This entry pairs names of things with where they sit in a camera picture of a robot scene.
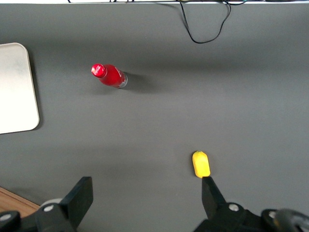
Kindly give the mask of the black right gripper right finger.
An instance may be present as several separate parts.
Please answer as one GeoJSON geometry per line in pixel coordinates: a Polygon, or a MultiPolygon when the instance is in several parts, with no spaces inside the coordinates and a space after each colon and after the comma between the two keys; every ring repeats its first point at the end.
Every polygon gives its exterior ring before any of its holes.
{"type": "Polygon", "coordinates": [[[227,202],[212,177],[202,178],[202,204],[207,218],[194,229],[196,232],[274,232],[274,209],[255,215],[237,203],[227,202]]]}

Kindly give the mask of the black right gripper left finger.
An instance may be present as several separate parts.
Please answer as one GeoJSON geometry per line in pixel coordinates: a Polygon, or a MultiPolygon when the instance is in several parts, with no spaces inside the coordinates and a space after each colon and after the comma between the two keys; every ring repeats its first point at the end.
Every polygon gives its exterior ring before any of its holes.
{"type": "Polygon", "coordinates": [[[76,232],[93,203],[93,183],[82,177],[62,199],[45,202],[31,215],[21,218],[18,211],[0,214],[2,232],[76,232]]]}

